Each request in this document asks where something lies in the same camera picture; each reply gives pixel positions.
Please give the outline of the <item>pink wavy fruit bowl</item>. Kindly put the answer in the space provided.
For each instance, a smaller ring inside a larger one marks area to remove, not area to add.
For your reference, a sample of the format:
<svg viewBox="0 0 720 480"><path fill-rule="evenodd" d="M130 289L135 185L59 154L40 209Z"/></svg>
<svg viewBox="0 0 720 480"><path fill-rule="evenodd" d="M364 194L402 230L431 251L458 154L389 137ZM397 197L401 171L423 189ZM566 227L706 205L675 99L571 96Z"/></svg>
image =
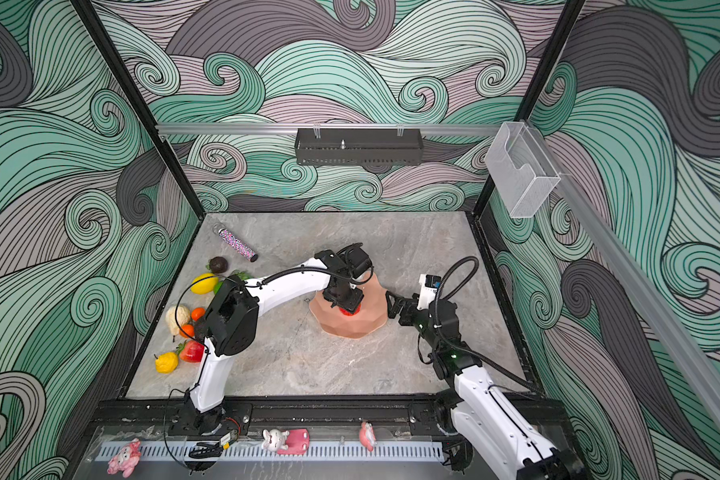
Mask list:
<svg viewBox="0 0 720 480"><path fill-rule="evenodd" d="M358 289L363 291L364 297L354 314L332 307L321 292L311 300L310 312L324 332L348 339L360 339L387 323L387 290L380 284L377 275L374 274L368 283L360 285Z"/></svg>

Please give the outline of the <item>yellow fake lemon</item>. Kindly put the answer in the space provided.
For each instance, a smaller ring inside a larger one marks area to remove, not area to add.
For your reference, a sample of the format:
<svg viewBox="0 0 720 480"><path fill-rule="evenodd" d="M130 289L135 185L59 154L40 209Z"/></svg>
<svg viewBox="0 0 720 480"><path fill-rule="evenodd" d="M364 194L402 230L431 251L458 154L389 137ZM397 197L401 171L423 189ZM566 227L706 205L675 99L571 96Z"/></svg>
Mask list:
<svg viewBox="0 0 720 480"><path fill-rule="evenodd" d="M197 295L206 295L215 291L220 278L212 273L204 273L192 281L190 291Z"/></svg>

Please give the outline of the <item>pale fake pear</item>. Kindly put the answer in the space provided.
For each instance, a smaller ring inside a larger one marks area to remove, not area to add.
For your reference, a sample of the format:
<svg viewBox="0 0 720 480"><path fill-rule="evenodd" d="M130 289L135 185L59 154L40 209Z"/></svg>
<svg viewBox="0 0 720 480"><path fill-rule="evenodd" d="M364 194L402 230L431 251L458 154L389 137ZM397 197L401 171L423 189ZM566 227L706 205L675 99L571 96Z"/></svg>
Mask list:
<svg viewBox="0 0 720 480"><path fill-rule="evenodd" d="M191 313L184 305L174 305L165 311L164 320L171 335L177 336L180 335L181 328L191 322Z"/></svg>

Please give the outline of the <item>red fake apple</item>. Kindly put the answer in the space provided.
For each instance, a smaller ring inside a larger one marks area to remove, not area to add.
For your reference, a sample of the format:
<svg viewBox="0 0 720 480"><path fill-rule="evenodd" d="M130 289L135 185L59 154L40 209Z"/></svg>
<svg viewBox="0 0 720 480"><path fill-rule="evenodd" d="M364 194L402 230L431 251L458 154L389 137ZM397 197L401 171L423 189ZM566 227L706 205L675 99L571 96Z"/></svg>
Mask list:
<svg viewBox="0 0 720 480"><path fill-rule="evenodd" d="M354 309L345 309L345 308L339 307L339 311L341 314L343 314L345 316L354 316L361 311L361 305L358 305Z"/></svg>

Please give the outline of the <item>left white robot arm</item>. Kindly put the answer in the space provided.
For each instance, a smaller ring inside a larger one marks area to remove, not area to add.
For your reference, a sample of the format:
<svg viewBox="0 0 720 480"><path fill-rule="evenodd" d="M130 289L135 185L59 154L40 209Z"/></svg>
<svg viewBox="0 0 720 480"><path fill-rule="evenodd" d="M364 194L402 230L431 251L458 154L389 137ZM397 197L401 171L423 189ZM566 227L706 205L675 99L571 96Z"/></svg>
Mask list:
<svg viewBox="0 0 720 480"><path fill-rule="evenodd" d="M323 250L301 264L264 278L222 281L201 325L204 356L194 384L184 394L184 406L173 427L189 435L211 435L226 417L222 403L233 357L256 339L259 318L270 310L316 293L338 319L361 311L361 287L374 276L374 267L360 242L337 252Z"/></svg>

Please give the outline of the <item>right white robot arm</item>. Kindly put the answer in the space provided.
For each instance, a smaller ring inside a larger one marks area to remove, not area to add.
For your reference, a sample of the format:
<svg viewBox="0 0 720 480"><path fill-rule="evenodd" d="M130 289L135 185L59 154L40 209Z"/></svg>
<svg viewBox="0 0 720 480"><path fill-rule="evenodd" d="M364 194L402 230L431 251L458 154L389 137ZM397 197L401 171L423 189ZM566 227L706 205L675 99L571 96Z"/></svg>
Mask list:
<svg viewBox="0 0 720 480"><path fill-rule="evenodd" d="M561 450L531 425L461 339L457 306L435 300L425 287L404 298L386 293L388 317L412 326L431 348L431 365L450 390L443 401L441 430L462 436L499 479L585 479L571 450Z"/></svg>

